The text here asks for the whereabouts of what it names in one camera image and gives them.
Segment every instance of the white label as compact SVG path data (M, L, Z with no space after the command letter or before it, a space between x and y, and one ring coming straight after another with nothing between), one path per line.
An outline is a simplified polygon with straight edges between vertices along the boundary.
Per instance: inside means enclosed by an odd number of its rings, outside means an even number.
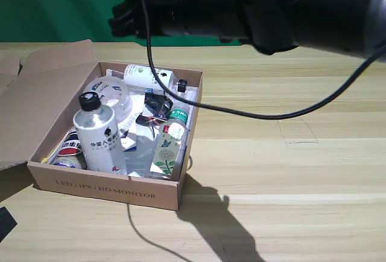
M76 127L87 167L90 170L127 174L115 118L99 127Z
M172 71L156 69L161 82L169 87L172 80ZM151 69L146 66L127 65L125 70L124 82L130 86L145 88L146 93L163 95L163 89L154 78Z

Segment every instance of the bottle label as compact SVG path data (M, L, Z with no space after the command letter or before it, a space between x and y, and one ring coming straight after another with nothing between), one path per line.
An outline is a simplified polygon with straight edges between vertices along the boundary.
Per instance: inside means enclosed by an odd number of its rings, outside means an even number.
M77 126L77 132L87 167L90 170L127 174L125 156L115 118L98 127Z
M185 132L186 129L178 123L166 123L162 127L150 171L171 175Z
M168 70L156 69L157 75L165 86L169 87L173 72ZM145 88L146 93L163 95L162 87L154 78L151 69L146 66L129 64L126 67L124 82L131 86Z
M177 118L185 124L188 122L188 113L181 109L174 109L170 112L169 119Z

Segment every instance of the wooden table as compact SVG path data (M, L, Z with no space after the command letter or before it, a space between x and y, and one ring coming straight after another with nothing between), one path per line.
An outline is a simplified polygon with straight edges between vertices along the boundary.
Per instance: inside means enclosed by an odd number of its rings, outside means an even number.
M47 43L3 43L0 57ZM146 62L132 43L96 43L101 60ZM204 71L203 102L259 113L309 106L359 59L299 48L155 48L157 65ZM23 167L0 173L18 225L0 261L386 261L386 68L301 118L200 110L179 212L39 191Z

